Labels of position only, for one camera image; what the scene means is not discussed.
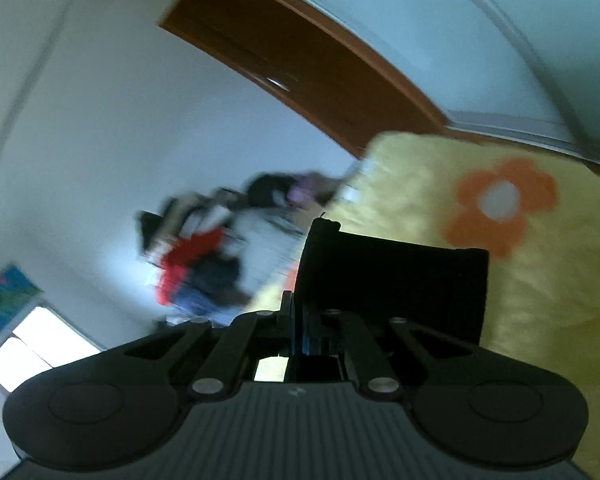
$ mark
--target window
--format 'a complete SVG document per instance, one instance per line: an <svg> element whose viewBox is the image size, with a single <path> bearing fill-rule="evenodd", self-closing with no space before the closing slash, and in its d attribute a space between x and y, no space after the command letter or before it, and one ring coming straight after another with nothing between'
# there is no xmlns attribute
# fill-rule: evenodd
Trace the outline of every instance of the window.
<svg viewBox="0 0 600 480"><path fill-rule="evenodd" d="M12 392L34 375L98 352L53 311L37 306L0 346L0 384Z"/></svg>

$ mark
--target yellow bedspread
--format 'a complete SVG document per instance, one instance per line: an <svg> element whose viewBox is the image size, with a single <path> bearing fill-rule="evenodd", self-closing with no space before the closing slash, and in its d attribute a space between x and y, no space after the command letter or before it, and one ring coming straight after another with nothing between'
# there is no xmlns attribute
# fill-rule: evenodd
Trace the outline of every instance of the yellow bedspread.
<svg viewBox="0 0 600 480"><path fill-rule="evenodd" d="M600 480L600 177L560 156L384 134L328 218L346 232L490 250L480 344L573 381L589 404L574 457ZM279 303L282 279L252 309Z"/></svg>

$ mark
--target orange flower print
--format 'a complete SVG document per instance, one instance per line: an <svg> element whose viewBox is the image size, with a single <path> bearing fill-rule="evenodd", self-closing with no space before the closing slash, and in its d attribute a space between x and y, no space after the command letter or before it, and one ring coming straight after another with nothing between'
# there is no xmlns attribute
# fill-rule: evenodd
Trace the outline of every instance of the orange flower print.
<svg viewBox="0 0 600 480"><path fill-rule="evenodd" d="M555 181L526 158L510 158L495 171L472 171L456 189L464 210L444 233L454 247L478 247L507 258L523 240L526 215L557 203Z"/></svg>

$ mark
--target brown wooden panel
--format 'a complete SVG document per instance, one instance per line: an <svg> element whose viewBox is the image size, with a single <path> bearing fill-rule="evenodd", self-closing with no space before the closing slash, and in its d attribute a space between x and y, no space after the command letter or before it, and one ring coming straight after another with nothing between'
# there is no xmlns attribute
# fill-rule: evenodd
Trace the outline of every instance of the brown wooden panel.
<svg viewBox="0 0 600 480"><path fill-rule="evenodd" d="M276 0L180 0L162 26L275 94L355 155L385 130L443 129L421 99Z"/></svg>

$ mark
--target colorful painting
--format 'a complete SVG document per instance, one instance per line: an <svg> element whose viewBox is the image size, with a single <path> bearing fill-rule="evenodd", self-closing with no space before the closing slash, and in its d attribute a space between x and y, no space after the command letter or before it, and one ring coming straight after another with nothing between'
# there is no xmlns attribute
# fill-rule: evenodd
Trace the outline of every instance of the colorful painting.
<svg viewBox="0 0 600 480"><path fill-rule="evenodd" d="M0 332L25 308L40 289L16 266L0 273Z"/></svg>

